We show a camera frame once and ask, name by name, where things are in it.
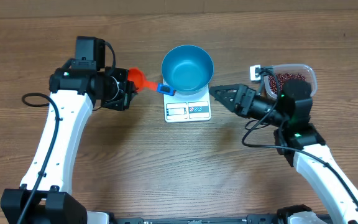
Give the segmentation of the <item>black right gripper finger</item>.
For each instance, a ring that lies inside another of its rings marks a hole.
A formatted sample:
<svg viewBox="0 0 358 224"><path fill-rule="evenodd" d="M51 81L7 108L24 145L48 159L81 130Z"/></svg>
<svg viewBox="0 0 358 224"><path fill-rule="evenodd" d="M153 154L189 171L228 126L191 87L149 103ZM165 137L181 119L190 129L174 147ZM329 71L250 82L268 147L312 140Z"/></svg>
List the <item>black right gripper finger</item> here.
<svg viewBox="0 0 358 224"><path fill-rule="evenodd" d="M232 85L218 85L218 86L211 86L209 88L210 93L217 93L217 92L228 92L228 93L236 93L243 87L243 84L232 84Z"/></svg>
<svg viewBox="0 0 358 224"><path fill-rule="evenodd" d="M215 91L211 95L230 112L236 112L236 91Z"/></svg>

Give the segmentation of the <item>orange measuring scoop blue handle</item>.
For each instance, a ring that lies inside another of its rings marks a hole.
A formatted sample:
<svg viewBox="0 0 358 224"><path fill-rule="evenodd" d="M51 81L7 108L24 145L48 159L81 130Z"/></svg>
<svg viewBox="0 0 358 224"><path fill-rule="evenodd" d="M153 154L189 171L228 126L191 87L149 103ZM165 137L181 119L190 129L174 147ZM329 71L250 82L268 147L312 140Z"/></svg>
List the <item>orange measuring scoop blue handle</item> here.
<svg viewBox="0 0 358 224"><path fill-rule="evenodd" d="M168 96L174 96L176 93L174 88L169 85L148 81L144 72L142 72L138 68L129 69L128 80L134 83L135 91L137 93L140 93L145 88Z"/></svg>

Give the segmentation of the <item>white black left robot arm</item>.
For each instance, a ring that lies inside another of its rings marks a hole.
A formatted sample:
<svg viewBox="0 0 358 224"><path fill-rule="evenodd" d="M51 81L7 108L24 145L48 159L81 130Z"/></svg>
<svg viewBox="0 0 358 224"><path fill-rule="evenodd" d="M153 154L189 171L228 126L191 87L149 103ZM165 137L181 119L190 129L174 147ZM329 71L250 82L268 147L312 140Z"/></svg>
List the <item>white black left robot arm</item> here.
<svg viewBox="0 0 358 224"><path fill-rule="evenodd" d="M128 109L138 92L136 69L58 68L49 80L48 115L33 161L18 189L5 189L1 209L9 223L113 223L109 212L87 210L71 194L81 135L95 110Z"/></svg>

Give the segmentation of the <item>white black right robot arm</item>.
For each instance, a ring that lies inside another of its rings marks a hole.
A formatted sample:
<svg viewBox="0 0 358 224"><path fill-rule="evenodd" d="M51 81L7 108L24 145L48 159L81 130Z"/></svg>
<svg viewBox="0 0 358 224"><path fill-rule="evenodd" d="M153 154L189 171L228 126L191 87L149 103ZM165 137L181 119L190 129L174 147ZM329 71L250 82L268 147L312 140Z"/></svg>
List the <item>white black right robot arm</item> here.
<svg viewBox="0 0 358 224"><path fill-rule="evenodd" d="M243 84L213 86L211 96L230 112L275 126L271 146L311 185L333 223L358 223L358 190L338 166L326 141L310 122L311 85L285 82L275 100Z"/></svg>

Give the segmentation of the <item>teal blue bowl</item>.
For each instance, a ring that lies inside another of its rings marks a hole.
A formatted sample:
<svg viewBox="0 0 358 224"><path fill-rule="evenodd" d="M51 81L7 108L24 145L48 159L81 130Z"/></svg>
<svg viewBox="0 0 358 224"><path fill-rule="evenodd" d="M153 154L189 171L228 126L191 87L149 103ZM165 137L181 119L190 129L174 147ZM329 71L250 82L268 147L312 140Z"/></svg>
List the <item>teal blue bowl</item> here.
<svg viewBox="0 0 358 224"><path fill-rule="evenodd" d="M164 56L161 74L165 83L177 93L192 95L209 85L214 75L214 62L201 47L180 45Z"/></svg>

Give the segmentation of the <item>white digital kitchen scale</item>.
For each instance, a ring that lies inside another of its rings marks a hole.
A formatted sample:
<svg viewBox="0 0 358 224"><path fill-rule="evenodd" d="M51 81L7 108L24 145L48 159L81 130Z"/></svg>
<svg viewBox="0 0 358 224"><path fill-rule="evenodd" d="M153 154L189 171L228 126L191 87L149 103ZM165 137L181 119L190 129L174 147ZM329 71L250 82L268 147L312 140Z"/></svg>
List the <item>white digital kitchen scale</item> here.
<svg viewBox="0 0 358 224"><path fill-rule="evenodd" d="M163 96L164 119L167 123L209 121L211 102L209 86L206 85L192 94L177 91L174 96Z"/></svg>

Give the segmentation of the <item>clear plastic container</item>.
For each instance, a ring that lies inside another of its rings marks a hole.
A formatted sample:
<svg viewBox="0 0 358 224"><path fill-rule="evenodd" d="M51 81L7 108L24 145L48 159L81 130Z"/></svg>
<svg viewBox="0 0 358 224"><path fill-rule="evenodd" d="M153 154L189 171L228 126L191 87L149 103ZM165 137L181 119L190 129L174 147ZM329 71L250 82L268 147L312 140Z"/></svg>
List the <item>clear plastic container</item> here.
<svg viewBox="0 0 358 224"><path fill-rule="evenodd" d="M273 73L300 73L306 77L306 82L311 85L311 96L314 96L318 89L318 82L313 69L305 64L281 64L273 66ZM266 95L271 99L276 99L277 94L274 94L269 87L269 76L264 77Z"/></svg>

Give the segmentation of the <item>red adzuki beans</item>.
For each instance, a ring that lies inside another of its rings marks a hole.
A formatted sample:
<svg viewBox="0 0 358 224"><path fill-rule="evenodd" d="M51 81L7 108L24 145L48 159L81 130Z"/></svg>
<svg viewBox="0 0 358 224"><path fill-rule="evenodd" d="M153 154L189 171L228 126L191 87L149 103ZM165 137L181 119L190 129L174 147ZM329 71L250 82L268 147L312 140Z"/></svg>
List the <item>red adzuki beans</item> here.
<svg viewBox="0 0 358 224"><path fill-rule="evenodd" d="M283 84L288 80L306 80L306 77L300 73L276 73L275 76L278 82L275 81L273 76L268 77L269 87L274 94L277 94L278 89L282 91Z"/></svg>

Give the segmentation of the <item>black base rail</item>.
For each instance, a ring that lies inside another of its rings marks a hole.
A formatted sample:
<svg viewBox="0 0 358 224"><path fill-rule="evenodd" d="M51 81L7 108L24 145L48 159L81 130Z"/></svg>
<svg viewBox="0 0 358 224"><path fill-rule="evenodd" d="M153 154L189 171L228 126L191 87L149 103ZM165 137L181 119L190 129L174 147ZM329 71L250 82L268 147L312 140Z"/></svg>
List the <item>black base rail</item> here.
<svg viewBox="0 0 358 224"><path fill-rule="evenodd" d="M116 218L109 212L87 212L87 223L105 224L279 224L279 223L332 223L329 215L317 215L306 205L281 208L277 213L250 214L244 217L212 218Z"/></svg>

